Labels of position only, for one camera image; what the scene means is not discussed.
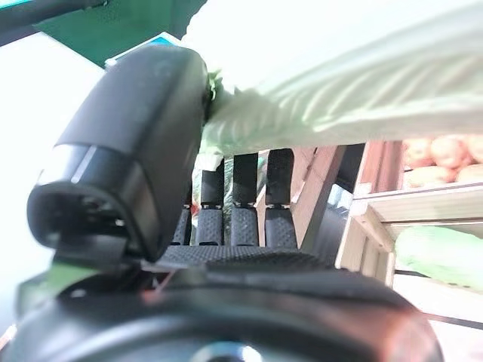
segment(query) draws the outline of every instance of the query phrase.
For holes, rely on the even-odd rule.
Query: produce display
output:
[[[405,140],[405,188],[483,181],[483,135]]]
[[[395,243],[398,260],[415,272],[483,292],[483,239],[438,226],[405,229]]]

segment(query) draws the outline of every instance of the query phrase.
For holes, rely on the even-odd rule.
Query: wooden shelf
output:
[[[362,272],[391,286],[392,246],[406,228],[444,226],[483,238],[483,183],[401,190],[403,172],[400,143],[366,145],[337,267]]]

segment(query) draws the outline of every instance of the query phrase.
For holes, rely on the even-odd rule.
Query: potatoes in crate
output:
[[[431,156],[434,162],[441,167],[456,171],[473,163],[464,142],[465,136],[438,137],[431,143]]]
[[[483,135],[472,134],[466,138],[466,145],[468,146],[471,156],[480,164],[483,164]]]
[[[459,183],[483,181],[483,164],[472,164],[463,168],[456,179]]]
[[[434,161],[431,157],[431,142],[430,138],[405,140],[403,142],[405,165],[413,169],[432,166]]]
[[[446,167],[420,167],[405,173],[405,184],[410,188],[437,186],[454,182],[456,175],[455,170]]]

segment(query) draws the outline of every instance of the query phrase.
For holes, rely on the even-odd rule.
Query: wooden slat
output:
[[[300,246],[309,227],[318,195],[327,178],[329,167],[334,159],[337,147],[321,147],[318,149],[315,159],[308,170],[306,181],[298,197],[297,203],[291,205],[294,218],[297,243]]]
[[[402,153],[400,141],[366,143],[354,195],[400,189],[404,173]]]
[[[375,247],[387,253],[394,250],[394,240],[391,239],[383,224],[380,223],[378,215],[366,201],[354,201],[349,216],[359,223]]]
[[[257,208],[258,217],[258,241],[261,247],[265,246],[265,186],[258,195],[257,203],[255,204]]]
[[[382,222],[456,221],[482,217],[483,183],[450,190],[388,194],[361,198],[370,204]]]
[[[430,278],[395,275],[393,289],[426,313],[483,322],[483,295]]]
[[[444,228],[449,228],[456,230],[457,232],[465,232],[467,234],[472,234],[478,238],[483,238],[483,221],[474,222],[419,222],[419,223],[397,223],[397,224],[384,224],[384,227],[395,240],[399,234],[401,234],[405,229],[415,226],[441,226]]]
[[[366,241],[361,263],[361,273],[363,275],[367,277],[376,276],[379,255],[379,248],[370,241]]]
[[[404,175],[402,142],[385,142],[377,187],[374,192],[399,190]]]
[[[358,272],[361,268],[366,239],[362,227],[350,217],[340,242],[335,262],[336,268],[348,268],[351,271]]]
[[[412,195],[412,194],[426,194],[427,192],[434,192],[434,191],[441,191],[441,192],[452,192],[456,189],[464,189],[468,187],[477,187],[483,186],[483,182],[477,183],[445,183],[443,185],[434,185],[434,186],[427,186],[427,187],[418,187],[415,189],[405,189],[405,190],[396,190],[396,191],[388,191],[388,192],[378,192],[375,194],[364,195],[364,196],[355,196],[354,199],[380,199],[392,196],[400,196],[400,195]]]
[[[380,253],[377,260],[377,270],[375,278],[382,281],[388,287],[392,287],[392,280],[394,277],[395,254],[394,253]]]
[[[291,182],[291,202],[296,204],[308,176],[308,167],[312,164],[315,157],[315,147],[298,147],[292,149],[292,151],[294,151],[294,171]]]
[[[384,142],[373,141],[365,144],[361,166],[355,181],[354,195],[363,196],[374,192],[383,154]]]

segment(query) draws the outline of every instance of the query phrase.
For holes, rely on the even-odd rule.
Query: textured grip pad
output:
[[[189,245],[191,238],[191,210],[183,209],[181,211],[180,221],[174,232],[173,241],[171,245]]]
[[[266,209],[265,245],[297,249],[297,236],[290,209]]]
[[[258,242],[257,209],[253,207],[232,208],[232,246],[254,246]]]
[[[223,245],[223,210],[201,209],[196,229],[196,245]]]
[[[161,267],[189,268],[198,265],[240,265],[303,271],[323,268],[316,256],[298,249],[270,249],[268,247],[169,247],[156,263]]]

